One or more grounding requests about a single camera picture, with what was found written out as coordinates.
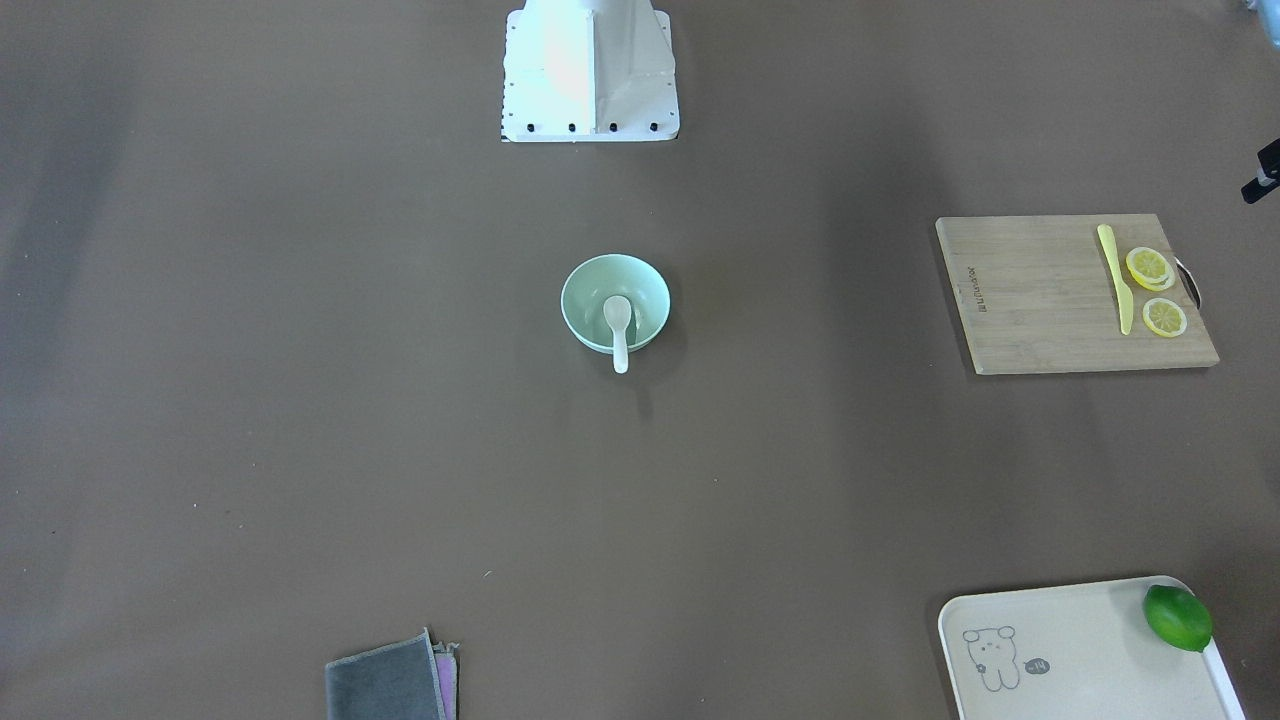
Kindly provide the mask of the white spoon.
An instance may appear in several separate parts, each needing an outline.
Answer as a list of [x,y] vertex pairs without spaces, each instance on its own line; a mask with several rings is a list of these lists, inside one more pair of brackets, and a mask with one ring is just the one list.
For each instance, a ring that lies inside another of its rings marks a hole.
[[611,356],[617,374],[628,372],[627,329],[632,319],[632,306],[623,295],[609,296],[603,305],[605,324],[611,331]]

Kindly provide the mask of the green bowl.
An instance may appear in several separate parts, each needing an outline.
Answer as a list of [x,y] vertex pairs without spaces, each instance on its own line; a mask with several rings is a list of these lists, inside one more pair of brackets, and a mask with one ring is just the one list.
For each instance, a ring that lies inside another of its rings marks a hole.
[[648,346],[664,329],[672,306],[664,277],[640,258],[605,254],[576,266],[559,292],[564,324],[586,347],[612,354],[613,333],[604,314],[612,296],[625,296],[632,309],[626,332],[628,351]]

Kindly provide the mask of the stacked lemon slices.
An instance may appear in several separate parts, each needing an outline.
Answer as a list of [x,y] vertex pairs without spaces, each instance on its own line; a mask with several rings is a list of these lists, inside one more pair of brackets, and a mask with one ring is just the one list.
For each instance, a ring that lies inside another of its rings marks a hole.
[[1170,261],[1151,247],[1139,246],[1125,256],[1125,265],[1138,286],[1152,292],[1170,290],[1176,282],[1176,273]]

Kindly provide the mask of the lemon slice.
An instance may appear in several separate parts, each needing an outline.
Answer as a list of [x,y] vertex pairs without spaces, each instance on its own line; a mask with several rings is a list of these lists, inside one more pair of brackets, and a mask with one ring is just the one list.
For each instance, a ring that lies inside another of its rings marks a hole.
[[1165,297],[1146,301],[1142,307],[1142,320],[1153,334],[1167,340],[1184,334],[1189,327],[1181,306]]

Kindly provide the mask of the yellow plastic knife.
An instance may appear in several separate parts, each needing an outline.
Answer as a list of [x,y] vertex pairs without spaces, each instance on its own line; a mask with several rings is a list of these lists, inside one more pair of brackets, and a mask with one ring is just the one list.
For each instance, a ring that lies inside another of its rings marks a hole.
[[1096,233],[1114,287],[1119,328],[1121,334],[1129,336],[1134,319],[1134,295],[1124,279],[1114,228],[1110,224],[1101,223],[1096,227]]

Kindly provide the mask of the bamboo cutting board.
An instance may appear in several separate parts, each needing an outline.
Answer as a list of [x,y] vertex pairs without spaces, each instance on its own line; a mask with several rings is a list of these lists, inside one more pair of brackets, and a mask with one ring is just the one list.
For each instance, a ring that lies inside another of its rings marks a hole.
[[[1096,227],[1110,224],[1134,295],[1129,336],[1120,332],[1114,287]],[[1208,368],[1220,356],[1181,279],[1164,297],[1189,322],[1176,338],[1153,334],[1126,254],[1146,246],[1176,255],[1155,214],[943,217],[936,224],[972,365],[980,375]]]

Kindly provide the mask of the green lime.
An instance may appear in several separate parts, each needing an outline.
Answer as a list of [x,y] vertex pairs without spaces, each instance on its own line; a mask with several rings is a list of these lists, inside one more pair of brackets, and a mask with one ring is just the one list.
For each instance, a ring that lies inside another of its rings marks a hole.
[[1203,653],[1213,639],[1213,619],[1208,609],[1181,587],[1151,585],[1142,611],[1148,628],[1174,648]]

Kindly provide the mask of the beige rabbit tray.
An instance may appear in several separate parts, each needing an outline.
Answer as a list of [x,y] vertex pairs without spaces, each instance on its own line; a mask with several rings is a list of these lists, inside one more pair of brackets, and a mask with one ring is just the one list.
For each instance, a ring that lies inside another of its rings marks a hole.
[[1143,611],[1167,575],[961,594],[937,628],[961,719],[1242,719],[1216,644],[1179,650]]

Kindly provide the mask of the grey folded cloth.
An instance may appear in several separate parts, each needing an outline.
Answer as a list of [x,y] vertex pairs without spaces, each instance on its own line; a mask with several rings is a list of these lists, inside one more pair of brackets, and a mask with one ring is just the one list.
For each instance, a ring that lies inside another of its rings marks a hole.
[[329,719],[457,719],[456,643],[419,635],[329,662]]

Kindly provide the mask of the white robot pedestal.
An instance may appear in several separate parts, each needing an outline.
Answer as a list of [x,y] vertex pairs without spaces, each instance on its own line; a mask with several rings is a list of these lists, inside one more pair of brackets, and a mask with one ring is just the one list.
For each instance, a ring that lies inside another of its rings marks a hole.
[[506,17],[500,140],[678,137],[669,14],[649,1],[527,1]]

